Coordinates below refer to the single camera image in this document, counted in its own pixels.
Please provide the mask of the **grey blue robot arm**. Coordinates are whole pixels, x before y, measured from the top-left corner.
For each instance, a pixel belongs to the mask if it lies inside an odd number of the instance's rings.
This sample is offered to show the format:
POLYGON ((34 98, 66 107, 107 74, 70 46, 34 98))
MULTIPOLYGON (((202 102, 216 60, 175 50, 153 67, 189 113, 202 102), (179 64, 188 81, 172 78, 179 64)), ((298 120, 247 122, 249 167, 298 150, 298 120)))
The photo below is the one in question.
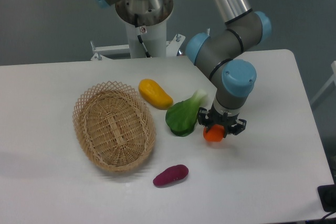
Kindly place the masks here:
MULTIPOLYGON (((224 138, 237 135, 246 127, 239 113, 254 88, 256 70, 239 56, 269 37, 271 23, 262 12, 252 10, 248 0, 214 0, 225 23, 216 37, 199 33, 188 42, 189 60, 216 87, 212 107, 201 107, 197 98, 179 102, 168 109, 165 121, 177 136, 189 135, 195 124, 204 132, 217 132, 224 138)), ((132 58, 167 56, 166 21, 173 0, 96 0, 102 8, 114 6, 127 29, 132 58)))

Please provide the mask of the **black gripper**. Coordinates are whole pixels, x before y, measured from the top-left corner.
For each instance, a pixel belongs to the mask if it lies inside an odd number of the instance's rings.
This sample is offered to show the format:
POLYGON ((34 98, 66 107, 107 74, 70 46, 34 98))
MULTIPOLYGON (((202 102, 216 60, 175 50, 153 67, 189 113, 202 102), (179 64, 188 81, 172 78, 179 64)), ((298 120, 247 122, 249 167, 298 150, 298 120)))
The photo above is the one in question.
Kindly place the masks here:
POLYGON ((237 119, 238 115, 229 116, 228 113, 219 114, 216 110, 208 111, 203 107, 199 107, 197 112, 197 120, 199 125, 205 128, 207 133, 214 125, 224 127, 224 138, 227 135, 238 135, 246 128, 247 121, 237 119))

